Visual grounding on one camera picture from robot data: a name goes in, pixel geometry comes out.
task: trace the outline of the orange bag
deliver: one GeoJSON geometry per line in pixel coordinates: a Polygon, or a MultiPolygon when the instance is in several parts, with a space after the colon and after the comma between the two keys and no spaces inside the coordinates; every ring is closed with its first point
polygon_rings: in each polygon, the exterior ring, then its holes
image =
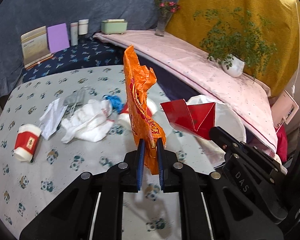
{"type": "Polygon", "coordinates": [[[163,129],[147,114],[147,91],[157,82],[152,68],[140,66],[133,46],[129,46],[123,56],[123,71],[126,80],[127,104],[131,128],[136,145],[142,138],[146,141],[144,164],[152,175],[159,174],[156,145],[162,137],[165,145],[166,136],[163,129]]]}

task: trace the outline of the blue gray fabric backdrop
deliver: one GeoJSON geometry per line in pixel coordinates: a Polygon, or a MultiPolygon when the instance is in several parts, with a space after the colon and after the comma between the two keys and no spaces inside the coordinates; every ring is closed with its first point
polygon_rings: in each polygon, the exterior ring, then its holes
{"type": "Polygon", "coordinates": [[[128,29],[155,27],[153,0],[3,0],[0,5],[0,97],[12,91],[22,70],[20,36],[41,26],[89,19],[89,33],[106,19],[126,19],[128,29]]]}

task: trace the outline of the white flower pot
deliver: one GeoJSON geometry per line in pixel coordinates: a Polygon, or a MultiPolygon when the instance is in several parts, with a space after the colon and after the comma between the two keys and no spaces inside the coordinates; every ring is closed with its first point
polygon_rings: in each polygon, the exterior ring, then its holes
{"type": "Polygon", "coordinates": [[[229,76],[239,77],[243,73],[245,63],[235,56],[232,57],[233,59],[230,60],[232,62],[232,66],[227,69],[226,64],[222,64],[222,68],[229,76]]]}

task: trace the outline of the notebook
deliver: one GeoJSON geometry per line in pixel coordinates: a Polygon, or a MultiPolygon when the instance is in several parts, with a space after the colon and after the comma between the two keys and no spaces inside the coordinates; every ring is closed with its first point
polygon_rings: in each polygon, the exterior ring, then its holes
{"type": "Polygon", "coordinates": [[[25,68],[51,57],[45,26],[21,35],[21,47],[25,68]]]}
{"type": "Polygon", "coordinates": [[[47,28],[48,44],[51,53],[70,47],[67,25],[65,23],[47,28]]]}

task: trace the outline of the purple folder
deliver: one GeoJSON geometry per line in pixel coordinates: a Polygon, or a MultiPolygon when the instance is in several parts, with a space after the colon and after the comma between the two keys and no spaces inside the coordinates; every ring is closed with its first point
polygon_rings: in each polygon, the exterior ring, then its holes
{"type": "Polygon", "coordinates": [[[48,44],[51,53],[70,47],[67,25],[65,23],[47,28],[48,44]]]}

